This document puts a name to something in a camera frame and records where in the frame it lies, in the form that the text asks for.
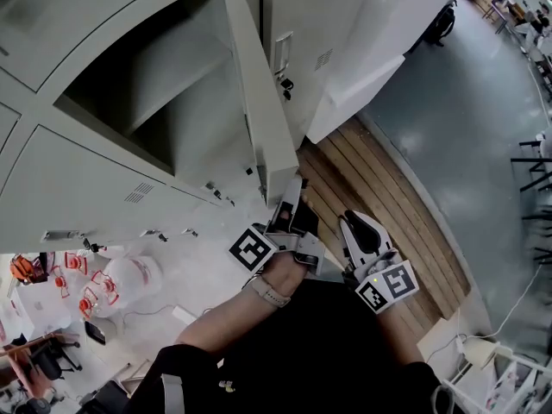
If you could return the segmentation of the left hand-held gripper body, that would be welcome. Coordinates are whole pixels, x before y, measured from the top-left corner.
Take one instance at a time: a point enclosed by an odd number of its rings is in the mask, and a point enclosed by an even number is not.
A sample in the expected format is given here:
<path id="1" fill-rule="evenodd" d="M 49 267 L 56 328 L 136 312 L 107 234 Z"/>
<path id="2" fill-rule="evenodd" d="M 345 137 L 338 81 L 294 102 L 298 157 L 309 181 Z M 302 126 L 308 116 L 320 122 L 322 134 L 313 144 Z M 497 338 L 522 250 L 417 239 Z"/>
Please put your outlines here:
<path id="1" fill-rule="evenodd" d="M 295 262 L 320 276 L 323 271 L 325 246 L 310 232 L 304 235 L 260 232 L 252 225 L 245 229 L 229 248 L 229 254 L 251 274 L 259 272 L 278 253 L 290 253 Z"/>

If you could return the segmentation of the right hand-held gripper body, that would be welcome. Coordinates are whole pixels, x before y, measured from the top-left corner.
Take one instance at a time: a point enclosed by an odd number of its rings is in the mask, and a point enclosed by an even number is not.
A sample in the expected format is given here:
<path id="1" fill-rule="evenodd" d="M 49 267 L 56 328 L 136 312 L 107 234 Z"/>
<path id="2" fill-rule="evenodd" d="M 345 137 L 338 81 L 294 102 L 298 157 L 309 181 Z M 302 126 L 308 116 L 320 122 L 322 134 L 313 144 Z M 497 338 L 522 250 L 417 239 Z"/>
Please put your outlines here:
<path id="1" fill-rule="evenodd" d="M 359 268 L 349 267 L 343 280 L 376 315 L 419 291 L 411 263 L 395 248 Z"/>

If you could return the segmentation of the white metal locker cabinet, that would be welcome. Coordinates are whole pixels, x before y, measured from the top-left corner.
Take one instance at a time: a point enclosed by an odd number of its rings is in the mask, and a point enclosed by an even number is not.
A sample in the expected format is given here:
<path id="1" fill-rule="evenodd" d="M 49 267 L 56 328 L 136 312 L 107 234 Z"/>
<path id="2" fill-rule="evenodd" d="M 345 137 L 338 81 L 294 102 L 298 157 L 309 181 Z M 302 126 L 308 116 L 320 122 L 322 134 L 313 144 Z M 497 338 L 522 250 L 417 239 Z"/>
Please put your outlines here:
<path id="1" fill-rule="evenodd" d="M 0 254 L 275 206 L 350 3 L 0 0 Z"/>

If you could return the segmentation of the person's left forearm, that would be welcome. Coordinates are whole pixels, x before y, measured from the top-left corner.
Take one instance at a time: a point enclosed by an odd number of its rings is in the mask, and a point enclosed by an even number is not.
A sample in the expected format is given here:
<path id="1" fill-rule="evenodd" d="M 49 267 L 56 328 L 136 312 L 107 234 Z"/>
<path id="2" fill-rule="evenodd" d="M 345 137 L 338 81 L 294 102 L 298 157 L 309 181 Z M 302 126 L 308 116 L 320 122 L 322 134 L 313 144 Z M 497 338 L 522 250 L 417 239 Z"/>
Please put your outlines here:
<path id="1" fill-rule="evenodd" d="M 267 262 L 260 276 L 279 294 L 291 297 L 306 274 L 307 267 L 295 262 L 290 253 L 279 253 Z M 244 286 L 234 297 L 187 326 L 176 343 L 199 348 L 219 360 L 278 309 Z"/>

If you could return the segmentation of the person's right forearm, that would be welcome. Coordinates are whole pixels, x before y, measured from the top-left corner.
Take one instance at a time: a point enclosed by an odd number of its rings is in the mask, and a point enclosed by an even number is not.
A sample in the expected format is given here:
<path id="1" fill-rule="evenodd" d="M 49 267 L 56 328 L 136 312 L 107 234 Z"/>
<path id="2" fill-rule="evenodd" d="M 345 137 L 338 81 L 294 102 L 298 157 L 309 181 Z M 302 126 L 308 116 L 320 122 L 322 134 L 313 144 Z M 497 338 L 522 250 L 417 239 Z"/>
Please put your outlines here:
<path id="1" fill-rule="evenodd" d="M 406 322 L 400 315 L 397 305 L 390 306 L 376 316 L 380 330 L 398 364 L 424 362 L 417 342 Z"/>

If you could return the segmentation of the beige wristwatch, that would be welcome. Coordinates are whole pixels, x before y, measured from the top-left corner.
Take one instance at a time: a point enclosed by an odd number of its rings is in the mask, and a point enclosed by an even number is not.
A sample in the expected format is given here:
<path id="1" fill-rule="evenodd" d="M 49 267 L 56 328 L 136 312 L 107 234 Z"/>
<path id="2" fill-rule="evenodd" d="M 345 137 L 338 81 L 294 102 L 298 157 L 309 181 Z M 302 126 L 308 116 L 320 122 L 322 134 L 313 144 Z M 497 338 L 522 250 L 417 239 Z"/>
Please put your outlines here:
<path id="1" fill-rule="evenodd" d="M 283 308 L 291 301 L 290 297 L 279 294 L 260 275 L 253 276 L 245 287 L 255 291 L 260 298 L 276 308 Z"/>

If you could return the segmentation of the wooden plank platform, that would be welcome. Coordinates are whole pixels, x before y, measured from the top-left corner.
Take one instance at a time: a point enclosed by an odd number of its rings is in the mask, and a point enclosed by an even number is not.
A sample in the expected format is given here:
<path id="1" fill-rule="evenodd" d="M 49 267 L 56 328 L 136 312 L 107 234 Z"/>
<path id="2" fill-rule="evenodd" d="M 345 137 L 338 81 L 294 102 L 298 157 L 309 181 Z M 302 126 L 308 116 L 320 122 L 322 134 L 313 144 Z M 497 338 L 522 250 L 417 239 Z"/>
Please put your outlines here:
<path id="1" fill-rule="evenodd" d="M 320 218 L 319 237 L 337 261 L 348 263 L 338 217 L 346 210 L 366 213 L 383 225 L 417 275 L 419 292 L 398 306 L 414 338 L 451 318 L 471 285 L 436 220 L 373 134 L 352 117 L 317 144 L 304 141 L 298 160 Z"/>

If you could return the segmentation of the white power adapter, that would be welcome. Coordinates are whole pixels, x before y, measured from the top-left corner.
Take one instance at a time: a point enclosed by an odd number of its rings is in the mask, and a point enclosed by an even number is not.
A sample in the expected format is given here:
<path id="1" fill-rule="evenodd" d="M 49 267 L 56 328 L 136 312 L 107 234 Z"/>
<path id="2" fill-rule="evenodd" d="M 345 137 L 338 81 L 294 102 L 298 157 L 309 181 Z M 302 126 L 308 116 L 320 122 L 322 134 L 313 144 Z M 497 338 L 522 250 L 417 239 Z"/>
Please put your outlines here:
<path id="1" fill-rule="evenodd" d="M 197 318 L 191 314 L 188 310 L 181 307 L 180 305 L 175 305 L 172 310 L 172 315 L 182 322 L 185 326 L 189 326 L 197 320 Z"/>

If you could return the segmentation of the person's black shirt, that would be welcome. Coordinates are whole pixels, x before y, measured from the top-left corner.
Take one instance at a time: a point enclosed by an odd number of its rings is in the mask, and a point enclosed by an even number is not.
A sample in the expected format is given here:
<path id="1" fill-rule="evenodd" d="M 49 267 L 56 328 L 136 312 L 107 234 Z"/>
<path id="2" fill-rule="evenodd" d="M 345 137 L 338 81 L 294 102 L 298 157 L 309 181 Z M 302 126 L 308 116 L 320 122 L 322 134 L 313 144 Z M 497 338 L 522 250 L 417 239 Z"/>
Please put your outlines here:
<path id="1" fill-rule="evenodd" d="M 221 361 L 201 348 L 163 348 L 124 414 L 166 414 L 163 375 L 179 377 L 185 414 L 449 414 L 423 361 L 403 365 L 376 316 L 344 285 L 304 281 L 291 302 Z"/>

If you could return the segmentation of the black tablet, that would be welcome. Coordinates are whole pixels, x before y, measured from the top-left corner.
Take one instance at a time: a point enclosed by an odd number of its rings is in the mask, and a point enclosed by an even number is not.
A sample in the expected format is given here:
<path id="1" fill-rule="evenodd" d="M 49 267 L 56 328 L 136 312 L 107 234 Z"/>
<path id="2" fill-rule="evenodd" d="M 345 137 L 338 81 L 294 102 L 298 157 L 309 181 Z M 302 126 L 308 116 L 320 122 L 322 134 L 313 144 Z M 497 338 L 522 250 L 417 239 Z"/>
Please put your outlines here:
<path id="1" fill-rule="evenodd" d="M 85 333 L 88 338 L 92 339 L 94 342 L 98 343 L 101 346 L 106 345 L 106 335 L 96 324 L 85 321 L 84 326 Z"/>

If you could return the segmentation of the white foam partition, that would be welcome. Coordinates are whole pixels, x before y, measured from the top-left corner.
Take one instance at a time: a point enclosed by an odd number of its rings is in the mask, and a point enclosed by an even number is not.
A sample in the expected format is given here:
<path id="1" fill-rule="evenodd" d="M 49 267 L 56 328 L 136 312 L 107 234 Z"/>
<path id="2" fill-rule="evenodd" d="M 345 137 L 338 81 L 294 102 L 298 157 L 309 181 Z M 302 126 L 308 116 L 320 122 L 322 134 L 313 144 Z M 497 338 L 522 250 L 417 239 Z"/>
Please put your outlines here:
<path id="1" fill-rule="evenodd" d="M 452 0 L 361 0 L 306 133 L 320 142 L 367 106 Z"/>

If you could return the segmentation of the black backpack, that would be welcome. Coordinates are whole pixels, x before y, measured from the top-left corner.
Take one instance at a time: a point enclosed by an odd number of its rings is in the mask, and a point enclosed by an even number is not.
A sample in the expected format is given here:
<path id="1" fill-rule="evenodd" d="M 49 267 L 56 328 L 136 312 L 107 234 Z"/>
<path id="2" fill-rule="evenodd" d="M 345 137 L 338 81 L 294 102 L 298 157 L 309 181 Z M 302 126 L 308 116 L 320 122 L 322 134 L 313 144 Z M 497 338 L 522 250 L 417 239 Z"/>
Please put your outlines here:
<path id="1" fill-rule="evenodd" d="M 449 35 L 455 25 L 455 11 L 452 4 L 447 5 L 428 27 L 424 40 L 433 46 L 443 47 L 442 39 Z"/>

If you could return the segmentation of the orange tool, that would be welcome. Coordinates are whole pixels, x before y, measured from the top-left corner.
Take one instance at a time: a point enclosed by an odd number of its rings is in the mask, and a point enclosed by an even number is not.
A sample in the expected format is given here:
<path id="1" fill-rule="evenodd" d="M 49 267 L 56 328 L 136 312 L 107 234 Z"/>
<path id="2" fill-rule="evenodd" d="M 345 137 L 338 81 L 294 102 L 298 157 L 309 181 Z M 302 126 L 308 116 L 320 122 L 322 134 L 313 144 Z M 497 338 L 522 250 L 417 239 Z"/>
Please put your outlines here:
<path id="1" fill-rule="evenodd" d="M 33 283 L 35 280 L 33 263 L 20 254 L 11 259 L 9 270 L 12 276 L 21 283 Z"/>

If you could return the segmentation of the black office chair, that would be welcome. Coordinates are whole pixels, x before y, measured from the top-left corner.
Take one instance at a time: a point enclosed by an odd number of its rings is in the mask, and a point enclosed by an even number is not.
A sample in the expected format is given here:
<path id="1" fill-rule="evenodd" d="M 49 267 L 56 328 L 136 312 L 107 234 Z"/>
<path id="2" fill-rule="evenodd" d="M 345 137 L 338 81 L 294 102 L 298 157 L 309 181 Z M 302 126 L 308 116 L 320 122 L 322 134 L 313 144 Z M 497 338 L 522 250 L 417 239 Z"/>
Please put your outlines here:
<path id="1" fill-rule="evenodd" d="M 30 342 L 24 350 L 32 365 L 37 366 L 49 380 L 63 380 L 65 373 L 81 371 L 82 365 L 67 352 L 80 348 L 78 341 L 66 341 L 62 336 L 53 336 Z"/>

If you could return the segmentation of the black metal frame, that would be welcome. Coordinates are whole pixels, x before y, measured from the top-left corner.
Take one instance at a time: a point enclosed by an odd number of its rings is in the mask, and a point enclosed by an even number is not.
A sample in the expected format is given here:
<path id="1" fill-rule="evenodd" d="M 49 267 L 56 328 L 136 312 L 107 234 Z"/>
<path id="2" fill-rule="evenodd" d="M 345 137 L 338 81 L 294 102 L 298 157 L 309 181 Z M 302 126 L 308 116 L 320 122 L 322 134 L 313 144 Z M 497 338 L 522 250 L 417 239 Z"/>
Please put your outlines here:
<path id="1" fill-rule="evenodd" d="M 531 192 L 535 205 L 522 216 L 522 222 L 537 226 L 541 240 L 533 250 L 538 266 L 552 268 L 552 132 L 541 132 L 532 141 L 518 143 L 522 153 L 510 158 L 513 165 L 524 165 L 529 180 L 518 188 L 519 193 Z"/>

